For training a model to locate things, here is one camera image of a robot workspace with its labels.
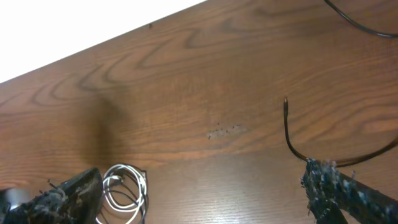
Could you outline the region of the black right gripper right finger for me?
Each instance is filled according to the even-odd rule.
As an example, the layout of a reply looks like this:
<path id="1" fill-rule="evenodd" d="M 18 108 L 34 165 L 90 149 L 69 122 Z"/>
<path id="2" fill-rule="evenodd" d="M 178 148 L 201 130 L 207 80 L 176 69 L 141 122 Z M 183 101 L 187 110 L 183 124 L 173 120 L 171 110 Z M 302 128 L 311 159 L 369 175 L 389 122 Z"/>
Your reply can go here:
<path id="1" fill-rule="evenodd" d="M 397 224 L 397 200 L 342 174 L 334 164 L 309 159 L 301 178 L 316 223 Z"/>

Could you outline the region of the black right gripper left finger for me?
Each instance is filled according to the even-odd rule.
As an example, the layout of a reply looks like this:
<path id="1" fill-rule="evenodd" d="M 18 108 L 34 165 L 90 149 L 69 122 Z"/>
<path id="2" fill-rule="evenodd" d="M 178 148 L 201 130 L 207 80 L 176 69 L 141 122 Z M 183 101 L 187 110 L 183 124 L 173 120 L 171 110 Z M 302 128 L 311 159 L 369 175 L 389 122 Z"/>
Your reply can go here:
<path id="1" fill-rule="evenodd" d="M 59 185 L 31 196 L 23 189 L 1 190 L 1 223 L 95 223 L 103 204 L 103 179 L 98 168 L 85 170 Z"/>

